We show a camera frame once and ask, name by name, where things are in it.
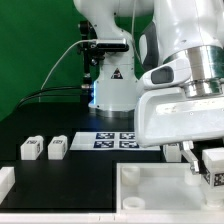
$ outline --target small white block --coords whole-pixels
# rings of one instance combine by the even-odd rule
[[[43,137],[29,137],[21,146],[22,160],[36,160],[43,151]]]
[[[203,150],[202,159],[210,172],[214,169],[224,170],[224,148]]]
[[[3,167],[0,170],[0,204],[15,183],[14,167]]]
[[[181,162],[180,146],[177,143],[164,145],[163,153],[167,162]]]
[[[54,137],[48,145],[48,159],[49,160],[62,160],[68,150],[68,139],[66,136],[61,135]]]

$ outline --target black table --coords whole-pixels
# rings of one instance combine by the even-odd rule
[[[0,212],[116,211],[116,164],[160,162],[157,152],[69,151],[62,161],[50,161],[47,145],[66,135],[69,146],[77,131],[134,131],[133,119],[103,118],[79,103],[32,103],[0,122],[0,168],[15,167],[16,184],[0,205]],[[20,146],[30,136],[44,137],[44,151],[36,161],[22,161]]]

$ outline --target black cable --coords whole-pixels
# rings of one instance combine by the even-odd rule
[[[38,90],[36,92],[33,92],[29,95],[27,95],[26,97],[24,98],[27,98],[27,97],[30,97],[30,96],[34,96],[34,95],[37,95],[37,94],[42,94],[42,93],[45,93],[45,92],[50,92],[50,91],[61,91],[61,90],[71,90],[71,89],[77,89],[77,90],[81,90],[81,86],[61,86],[61,87],[51,87],[51,88],[46,88],[46,89],[42,89],[42,90]]]
[[[67,97],[67,96],[80,96],[80,94],[64,94],[64,95],[40,95],[40,94],[36,94],[33,96],[28,96],[26,98],[23,98],[15,107],[14,111],[17,110],[23,103],[25,103],[28,100],[34,99],[34,98],[39,98],[39,97]]]

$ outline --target metal bracket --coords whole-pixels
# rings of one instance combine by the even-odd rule
[[[191,149],[194,148],[193,141],[183,141],[180,143],[181,154],[191,164],[191,172],[199,174],[199,162],[196,156],[192,153]]]

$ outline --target green backdrop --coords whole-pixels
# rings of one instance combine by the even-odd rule
[[[64,51],[80,40],[80,20],[84,18],[72,0],[0,0],[0,120],[11,113],[21,98],[39,90]],[[136,39],[150,20],[136,19]],[[116,21],[131,30],[131,18]],[[136,76],[142,73],[137,64]],[[78,85],[82,75],[82,57],[73,50],[46,87]]]

